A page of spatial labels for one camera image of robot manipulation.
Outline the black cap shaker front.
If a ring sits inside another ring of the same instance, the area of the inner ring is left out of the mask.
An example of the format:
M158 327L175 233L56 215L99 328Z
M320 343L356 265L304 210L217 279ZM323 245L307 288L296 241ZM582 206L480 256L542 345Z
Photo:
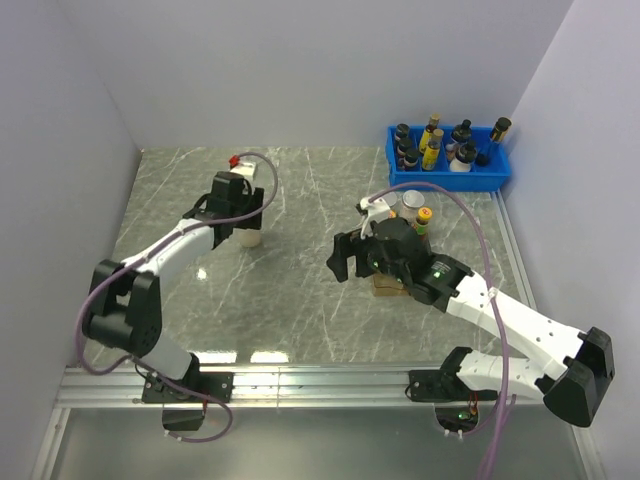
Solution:
M262 241L262 232L255 229L235 229L234 235L243 248L255 248Z

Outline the silver lid jar blue label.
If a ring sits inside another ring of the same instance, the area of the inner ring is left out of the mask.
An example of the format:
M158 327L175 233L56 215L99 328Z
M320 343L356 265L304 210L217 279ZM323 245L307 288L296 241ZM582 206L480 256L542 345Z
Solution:
M395 191L388 192L387 194L383 195L382 199L386 202L391 211L397 211L398 195Z

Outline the red sauce bottle yellow cap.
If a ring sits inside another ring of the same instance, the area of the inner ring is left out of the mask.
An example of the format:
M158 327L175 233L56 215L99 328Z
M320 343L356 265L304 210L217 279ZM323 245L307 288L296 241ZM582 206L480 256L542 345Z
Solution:
M423 243L428 241L429 223L433 212L429 207L421 207L413 220L413 228Z

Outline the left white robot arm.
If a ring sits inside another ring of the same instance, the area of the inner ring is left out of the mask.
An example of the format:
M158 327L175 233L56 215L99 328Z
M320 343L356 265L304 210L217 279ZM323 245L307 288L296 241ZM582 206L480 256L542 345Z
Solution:
M166 389L177 401L207 396L226 401L230 379L202 372L197 355L164 334L162 294L174 275L235 231L260 230L267 203L254 177L253 164L218 172L210 191L167 234L125 260L100 262L79 314L76 339L125 352L155 373L152 386Z

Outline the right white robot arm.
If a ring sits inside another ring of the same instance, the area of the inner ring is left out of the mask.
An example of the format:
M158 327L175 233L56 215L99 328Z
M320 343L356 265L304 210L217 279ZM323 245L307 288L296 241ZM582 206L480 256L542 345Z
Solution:
M414 402L494 400L502 389L540 400L561 420L590 426L615 375L611 337L592 327L583 332L556 322L499 290L460 261L434 253L402 218L373 224L369 234L338 233L327 261L336 279L383 274L416 301L465 320L507 341L520 357L503 359L457 346L437 370L412 370Z

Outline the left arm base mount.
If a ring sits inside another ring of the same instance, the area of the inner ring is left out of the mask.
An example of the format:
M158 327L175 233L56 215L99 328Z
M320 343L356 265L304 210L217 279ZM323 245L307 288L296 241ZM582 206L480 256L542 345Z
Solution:
M227 406L231 399L232 372L189 370L180 380L148 372L141 395L142 404L162 404L162 426L165 434L177 441L199 444L223 437L232 427L233 412ZM189 436L199 431L206 419L207 408L218 405L227 414L227 423L215 435Z

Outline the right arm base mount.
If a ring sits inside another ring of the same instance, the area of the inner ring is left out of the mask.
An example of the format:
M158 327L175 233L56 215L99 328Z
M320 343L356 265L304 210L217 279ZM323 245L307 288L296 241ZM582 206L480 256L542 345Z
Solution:
M438 425L459 437L478 428L479 404L498 398L494 390L471 390L454 374L432 369L411 370L404 393L411 402L433 404Z

